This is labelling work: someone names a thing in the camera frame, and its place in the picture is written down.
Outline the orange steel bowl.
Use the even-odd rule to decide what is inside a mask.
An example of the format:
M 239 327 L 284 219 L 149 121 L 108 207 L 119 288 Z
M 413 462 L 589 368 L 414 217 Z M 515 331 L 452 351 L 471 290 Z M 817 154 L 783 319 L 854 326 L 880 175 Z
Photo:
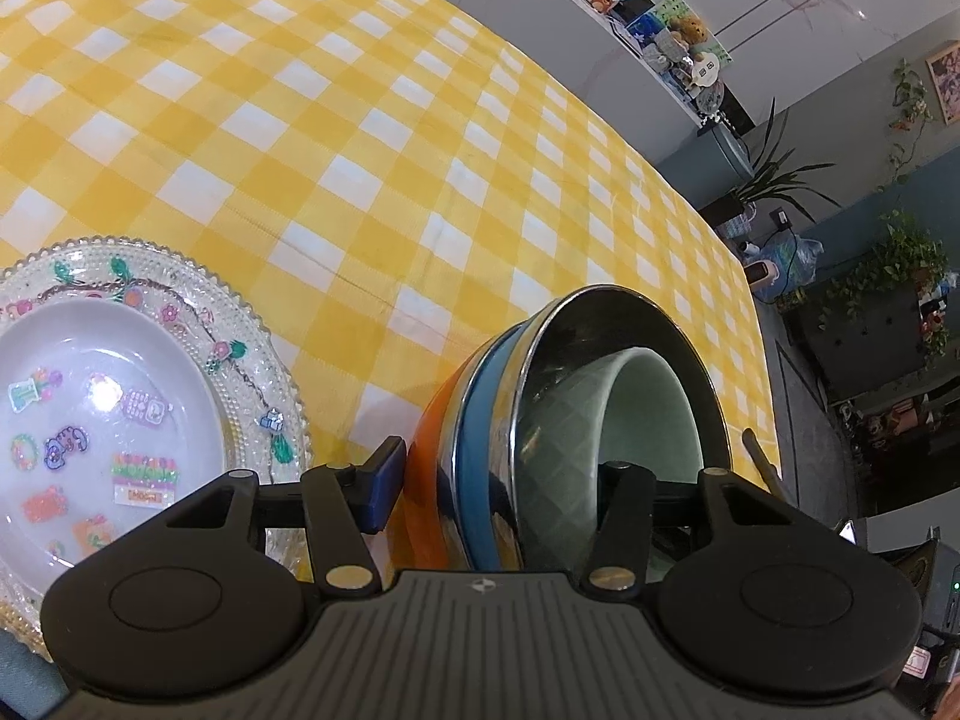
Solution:
M 405 460 L 404 489 L 387 523 L 394 571 L 460 571 L 467 567 L 455 528 L 441 517 L 438 493 L 441 429 L 454 388 L 466 369 L 462 362 L 423 411 Z

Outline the green ceramic bowl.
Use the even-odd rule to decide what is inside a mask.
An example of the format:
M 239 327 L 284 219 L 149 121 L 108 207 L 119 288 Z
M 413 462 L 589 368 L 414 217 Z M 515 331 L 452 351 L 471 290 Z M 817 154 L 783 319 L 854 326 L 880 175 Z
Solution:
M 652 349 L 628 348 L 579 367 L 527 408 L 514 486 L 529 569 L 583 567 L 606 463 L 642 466 L 669 483 L 693 483 L 704 466 L 692 405 Z

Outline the blue steel bowl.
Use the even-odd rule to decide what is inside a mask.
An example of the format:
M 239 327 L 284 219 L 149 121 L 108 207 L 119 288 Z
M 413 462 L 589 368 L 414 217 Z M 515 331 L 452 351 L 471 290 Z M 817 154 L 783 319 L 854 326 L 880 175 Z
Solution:
M 436 472 L 449 566 L 578 572 L 606 463 L 693 483 L 731 468 L 731 442 L 680 327 L 636 291 L 593 284 L 489 341 L 455 379 Z

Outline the white sticker plate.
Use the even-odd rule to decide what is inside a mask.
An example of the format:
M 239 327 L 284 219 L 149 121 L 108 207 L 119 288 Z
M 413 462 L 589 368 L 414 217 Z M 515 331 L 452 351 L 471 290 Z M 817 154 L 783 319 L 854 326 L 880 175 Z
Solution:
M 220 410 L 171 333 L 105 299 L 2 335 L 2 575 L 39 598 L 226 468 Z

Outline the clear glass beaded plate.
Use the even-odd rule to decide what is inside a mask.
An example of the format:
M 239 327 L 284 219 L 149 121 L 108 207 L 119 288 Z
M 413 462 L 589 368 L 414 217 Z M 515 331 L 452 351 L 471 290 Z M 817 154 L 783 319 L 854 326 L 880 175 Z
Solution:
M 70 298 L 107 298 L 171 333 L 220 408 L 226 465 L 290 483 L 313 460 L 299 388 L 257 312 L 187 255 L 127 238 L 70 239 L 2 270 L 2 327 Z

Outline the grey trash bin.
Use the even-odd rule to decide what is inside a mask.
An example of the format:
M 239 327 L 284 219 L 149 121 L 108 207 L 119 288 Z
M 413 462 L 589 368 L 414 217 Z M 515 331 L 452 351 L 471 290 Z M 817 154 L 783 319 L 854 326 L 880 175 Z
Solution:
M 670 183 L 690 205 L 704 208 L 754 177 L 747 149 L 726 124 L 716 124 L 670 158 Z

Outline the potted green plant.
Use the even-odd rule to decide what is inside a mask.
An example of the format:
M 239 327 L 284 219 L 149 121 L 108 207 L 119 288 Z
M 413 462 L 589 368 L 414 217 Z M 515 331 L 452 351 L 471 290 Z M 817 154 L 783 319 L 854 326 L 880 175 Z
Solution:
M 815 223 L 817 218 L 807 210 L 807 206 L 799 200 L 799 197 L 811 195 L 833 208 L 839 208 L 841 203 L 838 200 L 833 199 L 827 192 L 823 192 L 818 185 L 811 183 L 811 177 L 814 174 L 830 171 L 835 167 L 835 163 L 832 161 L 800 163 L 796 160 L 796 149 L 784 146 L 788 127 L 789 110 L 779 112 L 776 99 L 771 99 L 770 117 L 763 127 L 763 137 L 758 148 L 748 153 L 752 176 L 732 188 L 731 197 L 742 206 L 758 206 L 761 202 L 768 202 L 768 200 L 786 203 L 799 211 L 807 221 Z

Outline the yellow checkered tablecloth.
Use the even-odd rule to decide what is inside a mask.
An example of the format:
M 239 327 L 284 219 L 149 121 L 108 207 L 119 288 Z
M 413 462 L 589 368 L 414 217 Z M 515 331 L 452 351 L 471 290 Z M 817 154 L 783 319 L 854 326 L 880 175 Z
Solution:
M 475 349 L 617 283 L 685 333 L 734 470 L 775 442 L 734 255 L 602 115 L 444 0 L 2 0 L 2 260 L 189 255 L 265 320 L 314 455 L 409 436 Z

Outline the teddy bear toy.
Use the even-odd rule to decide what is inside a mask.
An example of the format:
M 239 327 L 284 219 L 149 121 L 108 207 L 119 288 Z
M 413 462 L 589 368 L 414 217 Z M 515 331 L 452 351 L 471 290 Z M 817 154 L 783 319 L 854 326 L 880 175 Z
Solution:
M 688 47 L 701 46 L 711 39 L 711 32 L 695 13 L 685 13 L 672 18 L 670 32 Z

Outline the grey tv cabinet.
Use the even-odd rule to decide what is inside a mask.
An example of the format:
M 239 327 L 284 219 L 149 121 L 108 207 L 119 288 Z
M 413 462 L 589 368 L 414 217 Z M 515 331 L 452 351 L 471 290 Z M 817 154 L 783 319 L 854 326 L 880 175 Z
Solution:
M 448 0 L 548 71 L 648 161 L 719 156 L 718 138 L 584 0 Z

